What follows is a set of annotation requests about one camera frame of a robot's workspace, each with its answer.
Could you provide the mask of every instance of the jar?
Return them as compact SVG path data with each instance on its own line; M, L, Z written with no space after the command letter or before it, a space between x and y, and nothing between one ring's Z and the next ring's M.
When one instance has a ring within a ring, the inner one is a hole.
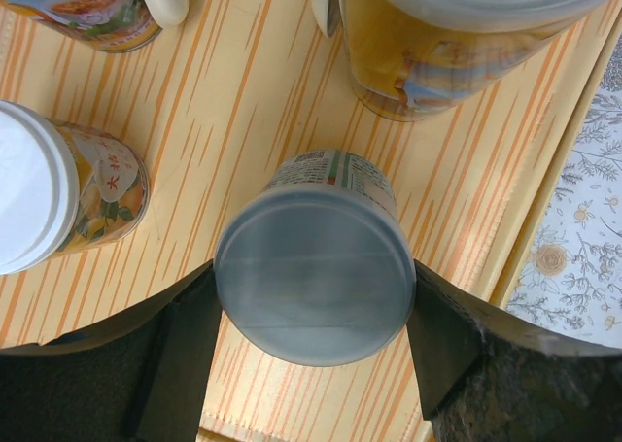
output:
M88 126L0 101L0 275L119 241L144 217L136 152Z

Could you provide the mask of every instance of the white floral fabric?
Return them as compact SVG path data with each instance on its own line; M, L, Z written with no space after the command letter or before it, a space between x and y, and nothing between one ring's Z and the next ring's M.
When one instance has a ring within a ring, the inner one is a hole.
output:
M622 40L507 311L568 336L622 348Z

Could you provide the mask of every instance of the wooden tray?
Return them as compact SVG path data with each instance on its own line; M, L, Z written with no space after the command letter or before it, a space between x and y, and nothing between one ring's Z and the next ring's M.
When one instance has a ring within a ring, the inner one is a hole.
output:
M123 241L0 278L0 346L51 340L171 285L213 255L284 159L310 148L379 165L413 254L488 297L620 7L603 5L501 82L416 124L356 100L341 35L322 37L309 0L191 0L182 28L126 54L0 11L0 98L120 136L154 185ZM362 362L310 369L223 320L202 426L254 441L424 440L416 395L405 333Z

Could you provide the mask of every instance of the barcode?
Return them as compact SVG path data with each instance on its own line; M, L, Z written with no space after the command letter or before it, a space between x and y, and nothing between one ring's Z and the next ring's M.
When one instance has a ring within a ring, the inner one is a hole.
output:
M310 160L312 158L324 158L324 151L313 151L311 153L304 153L303 155L299 155L294 163L304 162L305 160Z

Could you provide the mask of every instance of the tabletop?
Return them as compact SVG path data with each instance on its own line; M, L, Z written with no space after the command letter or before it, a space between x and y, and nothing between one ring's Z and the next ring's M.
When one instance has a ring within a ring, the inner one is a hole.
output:
M0 346L51 340L168 287L213 256L281 162L313 148L378 165L413 255L486 297L620 7L609 1L502 81L416 123L357 101L342 35L322 36L309 0L190 0L183 26L125 54L0 11L0 98L115 134L153 184L127 238L0 278ZM406 342L403 332L359 363L304 368L224 318L202 425L242 440L420 440Z

